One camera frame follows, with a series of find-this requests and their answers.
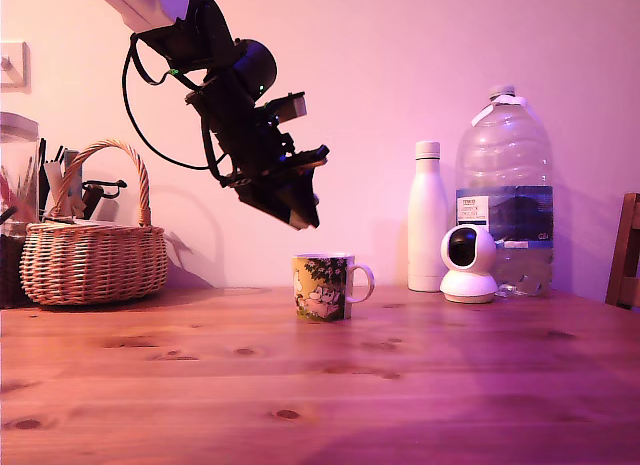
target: basket handle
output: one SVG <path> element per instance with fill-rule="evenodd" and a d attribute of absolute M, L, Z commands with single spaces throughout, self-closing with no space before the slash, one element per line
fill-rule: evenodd
<path fill-rule="evenodd" d="M 142 161 L 142 158 L 140 158 L 140 154 L 136 152 L 131 145 L 121 142 L 120 140 L 113 139 L 101 140 L 90 145 L 84 151 L 80 152 L 71 165 L 69 165 L 69 168 L 65 170 L 64 177 L 62 178 L 62 184 L 60 185 L 60 192 L 58 193 L 58 196 L 55 197 L 55 204 L 51 209 L 51 216 L 53 218 L 58 218 L 62 215 L 62 199 L 68 194 L 71 181 L 80 166 L 87 158 L 98 150 L 110 147 L 124 150 L 127 152 L 129 157 L 131 157 L 133 163 L 135 163 L 136 169 L 138 170 L 138 177 L 140 178 L 138 223 L 141 227 L 148 227 L 151 225 L 151 208 L 149 207 L 149 176 L 147 174 L 147 168 L 144 166 L 144 162 Z"/>

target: white handle on bottle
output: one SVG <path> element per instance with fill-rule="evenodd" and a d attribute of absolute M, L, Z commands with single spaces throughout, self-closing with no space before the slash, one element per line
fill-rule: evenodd
<path fill-rule="evenodd" d="M 527 99 L 526 98 L 524 98 L 524 97 L 512 97 L 511 95 L 499 95 L 496 98 L 494 98 L 493 100 L 491 100 L 491 104 L 490 105 L 487 105 L 486 107 L 484 107 L 482 109 L 482 111 L 478 115 L 473 117 L 473 119 L 471 120 L 471 126 L 472 127 L 475 127 L 480 120 L 482 120 L 484 117 L 486 117 L 487 115 L 489 115 L 493 111 L 493 104 L 494 103 L 500 103 L 500 104 L 505 104 L 505 105 L 520 105 L 525 110 L 527 110 L 527 112 L 529 112 L 529 114 L 533 117 L 534 120 L 538 121 L 537 116 L 535 115 L 533 110 L 531 110 L 531 107 L 527 103 Z"/>
<path fill-rule="evenodd" d="M 376 280 L 373 277 L 373 272 L 371 271 L 371 269 L 369 267 L 367 267 L 366 265 L 360 265 L 358 263 L 356 263 L 355 265 L 351 265 L 349 267 L 349 269 L 347 270 L 347 275 L 348 275 L 347 276 L 347 283 L 353 283 L 353 272 L 355 272 L 356 269 L 358 269 L 358 268 L 360 270 L 362 270 L 367 275 L 367 281 L 369 282 L 369 290 L 367 290 L 366 295 L 364 297 L 362 297 L 362 298 L 346 297 L 346 301 L 348 303 L 364 302 L 367 298 L 369 298 L 371 296 L 371 294 L 373 293 L 373 289 L 376 286 Z"/>

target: bottle cap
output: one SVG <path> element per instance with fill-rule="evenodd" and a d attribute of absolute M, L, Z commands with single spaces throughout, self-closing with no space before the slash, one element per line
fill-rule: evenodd
<path fill-rule="evenodd" d="M 416 158 L 440 158 L 440 142 L 423 140 L 416 143 Z"/>
<path fill-rule="evenodd" d="M 497 85 L 489 90 L 489 100 L 493 100 L 500 95 L 516 96 L 516 87 L 513 85 Z"/>

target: chair back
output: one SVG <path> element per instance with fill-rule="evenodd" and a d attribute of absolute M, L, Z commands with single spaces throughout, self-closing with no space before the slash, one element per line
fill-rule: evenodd
<path fill-rule="evenodd" d="M 618 238 L 613 252 L 605 302 L 633 309 L 640 307 L 640 193 L 627 193 L 622 203 Z"/>

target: glass jar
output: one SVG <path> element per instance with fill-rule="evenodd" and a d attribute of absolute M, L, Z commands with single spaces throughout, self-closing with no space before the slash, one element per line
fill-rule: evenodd
<path fill-rule="evenodd" d="M 1 112 L 0 128 L 0 308 L 10 308 L 28 302 L 20 283 L 20 258 L 27 225 L 38 222 L 44 154 L 38 153 L 37 122 Z"/>

